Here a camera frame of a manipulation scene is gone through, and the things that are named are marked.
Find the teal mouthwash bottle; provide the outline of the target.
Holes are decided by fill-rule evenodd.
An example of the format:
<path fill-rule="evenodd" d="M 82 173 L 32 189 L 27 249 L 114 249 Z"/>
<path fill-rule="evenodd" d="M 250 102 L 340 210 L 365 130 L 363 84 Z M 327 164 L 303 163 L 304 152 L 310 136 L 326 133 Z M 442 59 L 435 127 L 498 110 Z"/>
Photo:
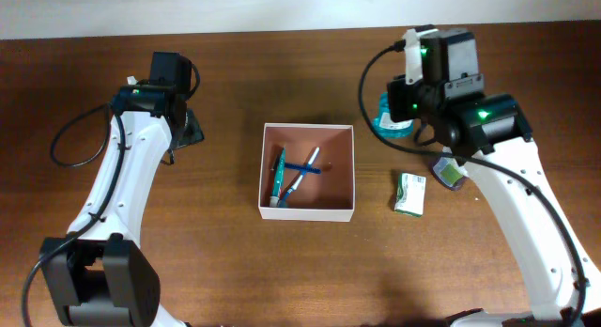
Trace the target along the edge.
<path fill-rule="evenodd" d="M 377 132 L 384 138 L 398 139 L 409 136 L 413 132 L 413 121 L 394 122 L 388 103 L 388 93 L 379 97 L 378 116 L 372 121 Z"/>

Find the blue white toothbrush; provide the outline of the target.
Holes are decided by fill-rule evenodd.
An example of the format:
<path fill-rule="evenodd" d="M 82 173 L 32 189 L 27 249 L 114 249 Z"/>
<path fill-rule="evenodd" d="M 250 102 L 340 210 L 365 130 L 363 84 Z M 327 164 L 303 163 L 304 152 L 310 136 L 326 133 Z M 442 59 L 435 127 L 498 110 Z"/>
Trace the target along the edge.
<path fill-rule="evenodd" d="M 316 147 L 313 150 L 313 153 L 312 153 L 309 161 L 306 164 L 313 167 L 313 162 L 315 161 L 318 153 L 319 153 L 319 147 Z M 295 177 L 292 184 L 289 187 L 287 187 L 285 191 L 283 190 L 283 186 L 284 186 L 284 182 L 283 182 L 281 193 L 280 193 L 280 200 L 279 200 L 277 208 L 281 208 L 281 207 L 285 206 L 286 199 L 298 188 L 299 184 L 301 183 L 301 180 L 307 174 L 307 173 L 301 172 L 301 171 L 298 171 L 298 172 L 299 172 L 299 174 Z"/>

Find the green white soap packet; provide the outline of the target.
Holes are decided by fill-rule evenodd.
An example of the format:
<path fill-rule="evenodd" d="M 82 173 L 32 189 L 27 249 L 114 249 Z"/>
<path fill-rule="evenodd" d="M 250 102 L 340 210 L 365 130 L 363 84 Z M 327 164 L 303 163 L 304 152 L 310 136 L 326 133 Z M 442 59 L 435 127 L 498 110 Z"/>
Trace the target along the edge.
<path fill-rule="evenodd" d="M 424 214 L 426 177 L 401 173 L 393 209 L 413 217 Z"/>

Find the clear foam soap dispenser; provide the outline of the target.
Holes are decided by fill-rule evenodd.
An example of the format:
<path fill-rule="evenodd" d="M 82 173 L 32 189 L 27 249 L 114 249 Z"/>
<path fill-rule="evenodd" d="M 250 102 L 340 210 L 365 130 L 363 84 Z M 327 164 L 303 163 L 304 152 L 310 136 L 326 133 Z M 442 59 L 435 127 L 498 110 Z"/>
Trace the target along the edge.
<path fill-rule="evenodd" d="M 434 179 L 451 191 L 459 191 L 469 179 L 469 174 L 455 159 L 438 157 L 430 164 L 430 172 Z"/>

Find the pink open cardboard box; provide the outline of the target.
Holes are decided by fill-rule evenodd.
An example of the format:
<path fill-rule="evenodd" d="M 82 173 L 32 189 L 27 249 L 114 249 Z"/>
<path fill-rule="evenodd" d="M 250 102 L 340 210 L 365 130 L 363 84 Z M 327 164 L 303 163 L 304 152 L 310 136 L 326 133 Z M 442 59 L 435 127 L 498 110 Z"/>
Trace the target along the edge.
<path fill-rule="evenodd" d="M 351 125 L 264 125 L 257 200 L 264 220 L 346 223 L 355 193 Z"/>

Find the teal toothpaste tube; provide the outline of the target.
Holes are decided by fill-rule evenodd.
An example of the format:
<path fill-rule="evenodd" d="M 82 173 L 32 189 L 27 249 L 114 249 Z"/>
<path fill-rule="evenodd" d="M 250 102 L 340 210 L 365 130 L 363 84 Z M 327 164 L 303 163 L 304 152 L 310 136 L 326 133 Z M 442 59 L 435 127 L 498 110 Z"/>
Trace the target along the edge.
<path fill-rule="evenodd" d="M 280 193 L 282 184 L 284 181 L 285 173 L 285 148 L 282 148 L 280 153 L 277 155 L 277 159 L 274 163 L 274 178 L 273 186 L 270 195 L 270 206 L 276 208 L 280 200 Z"/>

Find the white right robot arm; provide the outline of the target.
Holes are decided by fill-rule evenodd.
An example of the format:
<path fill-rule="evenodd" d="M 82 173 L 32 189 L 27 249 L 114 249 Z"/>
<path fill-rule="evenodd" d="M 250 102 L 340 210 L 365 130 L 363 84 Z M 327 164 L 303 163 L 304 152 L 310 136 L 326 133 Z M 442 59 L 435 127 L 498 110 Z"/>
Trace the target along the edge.
<path fill-rule="evenodd" d="M 600 271 L 554 195 L 532 128 L 509 94 L 487 96 L 474 35 L 423 25 L 393 50 L 406 71 L 388 84 L 395 122 L 420 119 L 434 130 L 493 210 L 530 300 L 526 313 L 474 309 L 450 326 L 597 326 Z"/>

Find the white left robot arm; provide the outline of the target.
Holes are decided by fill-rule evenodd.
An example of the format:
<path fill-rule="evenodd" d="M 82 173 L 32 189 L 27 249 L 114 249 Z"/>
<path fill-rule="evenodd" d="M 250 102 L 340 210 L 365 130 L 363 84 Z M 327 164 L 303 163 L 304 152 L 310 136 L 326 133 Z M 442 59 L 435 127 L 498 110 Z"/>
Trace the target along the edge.
<path fill-rule="evenodd" d="M 178 149 L 204 139 L 188 106 L 200 85 L 194 63 L 156 52 L 146 79 L 133 77 L 99 106 L 105 135 L 99 172 L 82 209 L 59 238 L 46 238 L 23 285 L 28 294 L 42 273 L 56 315 L 65 326 L 180 326 L 162 305 L 160 277 L 141 251 L 149 192 L 162 164 Z"/>

